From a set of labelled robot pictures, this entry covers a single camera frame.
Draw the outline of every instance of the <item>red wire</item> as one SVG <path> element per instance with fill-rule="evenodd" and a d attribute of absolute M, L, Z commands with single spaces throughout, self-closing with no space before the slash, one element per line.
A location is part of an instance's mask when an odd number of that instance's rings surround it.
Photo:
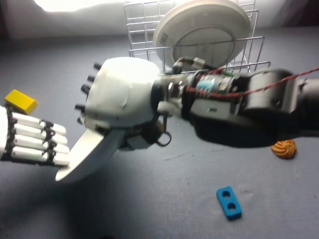
<path fill-rule="evenodd" d="M 315 68 L 315 69 L 313 69 L 311 71 L 306 71 L 306 72 L 302 72 L 300 74 L 296 74 L 296 75 L 293 75 L 293 76 L 285 77 L 281 81 L 278 81 L 276 83 L 267 85 L 267 86 L 262 87 L 262 88 L 258 88 L 258 89 L 250 90 L 250 91 L 245 91 L 245 92 L 239 92 L 239 93 L 228 93 L 228 94 L 208 93 L 207 91 L 197 90 L 196 88 L 191 87 L 191 86 L 188 86 L 186 91 L 191 92 L 191 93 L 200 93 L 202 95 L 215 97 L 215 98 L 239 98 L 239 97 L 250 95 L 252 93 L 257 93 L 257 92 L 260 92 L 260 91 L 266 91 L 266 90 L 268 90 L 271 87 L 278 86 L 278 85 L 280 85 L 280 84 L 282 84 L 282 83 L 284 83 L 286 81 L 293 80 L 293 79 L 296 79 L 299 76 L 308 75 L 308 74 L 311 74 L 311 73 L 316 72 L 316 71 L 319 71 L 319 67 Z M 222 72 L 223 72 L 222 69 L 218 69 L 218 70 L 210 71 L 209 74 L 216 74 L 216 73 L 217 74 L 222 74 Z"/>

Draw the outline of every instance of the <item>robotic arm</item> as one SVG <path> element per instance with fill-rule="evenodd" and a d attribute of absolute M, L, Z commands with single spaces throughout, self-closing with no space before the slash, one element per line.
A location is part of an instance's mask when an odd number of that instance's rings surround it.
<path fill-rule="evenodd" d="M 182 74 L 185 64 L 198 71 Z M 281 69 L 237 75 L 198 58 L 180 58 L 166 75 L 139 58 L 113 58 L 94 67 L 97 75 L 81 88 L 86 103 L 75 106 L 87 130 L 69 153 L 63 127 L 0 108 L 8 125 L 0 154 L 10 161 L 65 165 L 56 180 L 70 182 L 97 170 L 117 149 L 168 145 L 170 116 L 190 122 L 199 138 L 232 147 L 319 136 L 319 79 L 297 79 Z"/>

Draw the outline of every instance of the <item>bright light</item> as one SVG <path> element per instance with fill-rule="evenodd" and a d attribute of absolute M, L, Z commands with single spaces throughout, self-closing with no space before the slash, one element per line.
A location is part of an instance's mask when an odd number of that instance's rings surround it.
<path fill-rule="evenodd" d="M 34 0 L 45 11 L 77 11 L 108 2 L 122 0 Z"/>

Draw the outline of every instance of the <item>white backdrop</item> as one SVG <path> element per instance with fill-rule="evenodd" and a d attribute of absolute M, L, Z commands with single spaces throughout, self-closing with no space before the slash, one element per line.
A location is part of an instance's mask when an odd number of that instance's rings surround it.
<path fill-rule="evenodd" d="M 10 36 L 14 39 L 127 33 L 123 9 L 123 5 L 127 3 L 125 0 L 105 0 L 107 3 L 74 12 L 47 12 L 38 6 L 34 0 L 0 1 L 4 6 Z M 307 1 L 256 0 L 255 9 L 260 11 L 257 27 L 282 26 L 285 20 L 302 8 Z M 251 2 L 251 0 L 239 0 L 239 3 L 245 2 Z"/>

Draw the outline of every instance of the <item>table surface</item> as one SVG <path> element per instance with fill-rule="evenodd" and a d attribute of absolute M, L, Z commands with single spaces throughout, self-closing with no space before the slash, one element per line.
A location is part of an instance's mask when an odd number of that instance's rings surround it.
<path fill-rule="evenodd" d="M 264 30 L 261 60 L 301 72 L 318 67 L 319 27 Z M 12 89 L 38 102 L 33 116 L 67 128 L 72 147 L 80 87 L 93 62 L 128 55 L 125 36 L 28 40 L 0 45 L 2 98 Z M 165 149 L 117 152 L 97 173 L 74 184 L 57 169 L 0 164 L 1 239 L 272 239 L 319 233 L 319 140 L 296 139 L 294 160 L 269 147 L 235 149 L 196 138 L 170 119 Z M 232 186 L 242 218 L 226 220 L 216 190 Z"/>

